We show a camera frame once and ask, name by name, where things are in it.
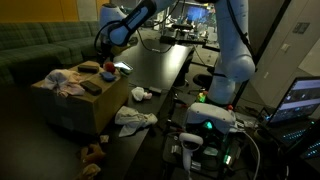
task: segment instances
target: screen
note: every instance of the screen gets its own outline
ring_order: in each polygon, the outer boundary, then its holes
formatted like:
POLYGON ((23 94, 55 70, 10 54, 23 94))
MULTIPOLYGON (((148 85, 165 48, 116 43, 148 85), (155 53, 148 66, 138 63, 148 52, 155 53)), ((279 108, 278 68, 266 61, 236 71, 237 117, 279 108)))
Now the screen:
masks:
POLYGON ((132 70, 131 66, 129 66, 127 63, 122 62, 122 61, 114 63, 114 67, 123 68, 123 69, 126 69, 126 70, 132 70))
POLYGON ((199 6, 189 6, 187 12, 187 20, 206 22, 209 11, 206 8, 199 6))
POLYGON ((320 77, 296 78, 280 102, 270 123, 310 116, 320 105, 320 77))

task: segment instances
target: crumpled towel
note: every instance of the crumpled towel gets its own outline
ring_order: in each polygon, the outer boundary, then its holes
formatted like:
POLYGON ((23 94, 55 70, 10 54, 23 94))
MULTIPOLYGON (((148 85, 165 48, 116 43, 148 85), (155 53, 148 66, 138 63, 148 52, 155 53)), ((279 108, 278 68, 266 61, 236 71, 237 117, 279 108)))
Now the crumpled towel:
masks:
POLYGON ((119 137, 130 136, 140 127, 146 127, 157 123, 158 119, 154 114, 142 114, 136 109, 122 106, 117 112, 115 123, 123 125, 119 137))
POLYGON ((81 76, 76 71, 55 69, 51 71, 42 84, 43 88, 55 90, 59 95, 83 95, 85 90, 80 86, 81 76))
POLYGON ((136 101, 142 101, 142 99, 151 99, 152 94, 144 92, 142 87, 136 87, 131 90, 132 96, 136 101))

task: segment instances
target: computer monitor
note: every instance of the computer monitor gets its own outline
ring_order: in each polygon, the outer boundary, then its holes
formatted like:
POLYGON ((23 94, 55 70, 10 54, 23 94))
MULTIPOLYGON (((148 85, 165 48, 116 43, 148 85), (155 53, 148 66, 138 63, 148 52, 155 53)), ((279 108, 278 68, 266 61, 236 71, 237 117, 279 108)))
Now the computer monitor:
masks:
POLYGON ((187 21, 206 22, 209 10, 201 6, 189 6, 187 11, 187 21))
POLYGON ((320 77, 297 77, 276 111, 267 118, 269 125, 308 118, 320 105, 320 77))

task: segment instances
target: green light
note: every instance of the green light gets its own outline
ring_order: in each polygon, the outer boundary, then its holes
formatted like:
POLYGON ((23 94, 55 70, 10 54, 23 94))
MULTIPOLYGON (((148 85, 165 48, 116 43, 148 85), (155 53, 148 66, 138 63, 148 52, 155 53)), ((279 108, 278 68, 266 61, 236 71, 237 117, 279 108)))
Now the green light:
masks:
POLYGON ((199 99, 200 102, 205 102, 205 100, 206 100, 205 96, 201 96, 200 99, 199 99))
POLYGON ((206 122, 204 124, 204 127, 207 128, 207 129, 212 129, 212 124, 210 122, 206 122))

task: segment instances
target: black table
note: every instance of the black table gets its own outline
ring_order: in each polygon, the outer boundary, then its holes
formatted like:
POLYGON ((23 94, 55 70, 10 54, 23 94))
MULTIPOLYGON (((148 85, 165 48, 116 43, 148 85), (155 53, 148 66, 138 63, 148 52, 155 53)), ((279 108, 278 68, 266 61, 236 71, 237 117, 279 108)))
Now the black table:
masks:
MULTIPOLYGON (((166 51, 169 46, 160 44, 158 40, 144 40, 150 49, 166 51)), ((146 50, 141 42, 123 52, 115 58, 117 61, 125 61, 133 67, 129 76, 129 83, 143 88, 150 86, 162 89, 160 96, 153 96, 151 100, 136 102, 130 95, 128 106, 137 109, 141 113, 157 114, 166 99, 185 59, 191 48, 175 45, 167 53, 157 53, 146 50)), ((109 143, 103 146, 107 156, 101 164, 101 172, 97 179, 124 179, 130 164, 132 163, 139 147, 148 133, 148 129, 137 132, 130 137, 119 138, 122 126, 110 123, 101 134, 109 135, 109 143)))

